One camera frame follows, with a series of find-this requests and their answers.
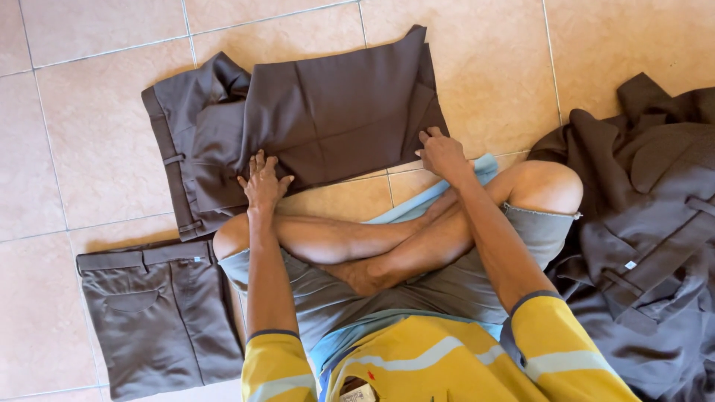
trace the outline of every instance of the striped shirt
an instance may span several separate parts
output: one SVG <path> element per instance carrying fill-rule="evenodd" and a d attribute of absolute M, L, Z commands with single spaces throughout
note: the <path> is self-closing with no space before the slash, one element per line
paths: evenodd
<path fill-rule="evenodd" d="M 356 342 L 333 368 L 325 400 L 337 402 L 354 376 L 386 401 L 638 401 L 560 298 L 527 296 L 511 325 L 524 370 L 476 323 L 410 316 Z M 317 401 L 316 388 L 296 334 L 250 338 L 244 401 Z"/>

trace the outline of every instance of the yellow striped sleeve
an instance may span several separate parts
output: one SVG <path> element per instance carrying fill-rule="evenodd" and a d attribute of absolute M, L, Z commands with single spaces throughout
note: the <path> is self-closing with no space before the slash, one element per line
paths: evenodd
<path fill-rule="evenodd" d="M 558 295 L 529 295 L 512 314 L 526 375 L 549 401 L 639 401 Z"/>
<path fill-rule="evenodd" d="M 246 345 L 243 401 L 317 401 L 315 378 L 298 337 L 263 333 Z"/>

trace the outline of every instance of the white label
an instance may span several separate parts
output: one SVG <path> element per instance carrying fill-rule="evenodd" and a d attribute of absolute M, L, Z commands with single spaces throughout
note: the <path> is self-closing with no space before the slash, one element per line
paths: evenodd
<path fill-rule="evenodd" d="M 370 384 L 365 384 L 340 396 L 340 402 L 375 402 L 375 393 Z"/>

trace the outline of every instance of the forearm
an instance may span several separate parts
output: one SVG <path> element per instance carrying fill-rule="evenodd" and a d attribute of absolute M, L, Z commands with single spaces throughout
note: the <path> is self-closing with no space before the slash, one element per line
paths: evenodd
<path fill-rule="evenodd" d="M 298 333 L 290 280 L 273 228 L 273 214 L 248 212 L 250 259 L 248 268 L 249 335 L 260 330 Z"/>
<path fill-rule="evenodd" d="M 453 183 L 465 211 L 474 243 L 499 301 L 507 312 L 537 290 L 556 291 L 541 272 L 506 216 L 472 172 Z"/>

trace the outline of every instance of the folded brown trousers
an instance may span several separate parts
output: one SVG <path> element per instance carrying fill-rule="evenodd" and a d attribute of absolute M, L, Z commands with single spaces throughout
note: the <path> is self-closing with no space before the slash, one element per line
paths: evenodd
<path fill-rule="evenodd" d="M 210 240 L 77 256 L 113 401 L 241 376 L 230 294 Z"/>
<path fill-rule="evenodd" d="M 421 129 L 448 135 L 427 29 L 336 56 L 257 64 L 225 54 L 142 92 L 182 240 L 246 210 L 238 185 L 259 149 L 279 157 L 288 195 L 418 159 Z"/>

